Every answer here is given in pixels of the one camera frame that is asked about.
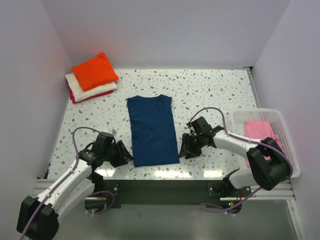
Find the blue mickey t-shirt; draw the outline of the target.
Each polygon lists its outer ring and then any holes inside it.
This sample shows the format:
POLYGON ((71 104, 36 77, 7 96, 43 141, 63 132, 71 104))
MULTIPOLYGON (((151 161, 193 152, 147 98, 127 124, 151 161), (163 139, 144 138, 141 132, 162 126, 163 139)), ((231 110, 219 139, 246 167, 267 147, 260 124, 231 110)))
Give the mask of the blue mickey t-shirt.
POLYGON ((131 144, 136 168, 180 162, 172 98, 167 95, 127 99, 131 144))

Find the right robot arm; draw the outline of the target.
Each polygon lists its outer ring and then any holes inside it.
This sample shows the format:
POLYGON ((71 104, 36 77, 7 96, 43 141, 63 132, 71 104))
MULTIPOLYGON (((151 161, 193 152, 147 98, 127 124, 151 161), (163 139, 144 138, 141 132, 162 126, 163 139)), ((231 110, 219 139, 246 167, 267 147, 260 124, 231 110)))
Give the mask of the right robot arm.
POLYGON ((277 142, 270 137, 251 139, 228 131, 225 126, 212 127, 204 117, 189 122, 189 133, 182 135, 179 157, 199 157, 204 147, 227 150, 248 161, 223 178, 223 192, 235 196, 241 188, 258 185, 271 191, 293 174, 293 166, 277 142))

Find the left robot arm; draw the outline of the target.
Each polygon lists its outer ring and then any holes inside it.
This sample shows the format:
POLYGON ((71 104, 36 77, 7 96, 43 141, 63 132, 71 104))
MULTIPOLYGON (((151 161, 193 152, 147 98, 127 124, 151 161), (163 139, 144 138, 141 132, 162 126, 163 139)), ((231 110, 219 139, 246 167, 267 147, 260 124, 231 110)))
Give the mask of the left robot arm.
POLYGON ((103 213, 114 204, 116 193, 105 187, 103 176, 96 170, 105 162, 116 168, 133 161, 123 142, 101 132, 94 142, 75 152, 76 159, 61 177, 37 196, 27 196, 22 201, 16 226, 22 239, 53 239, 63 217, 86 197, 102 198, 94 207, 94 214, 103 213))

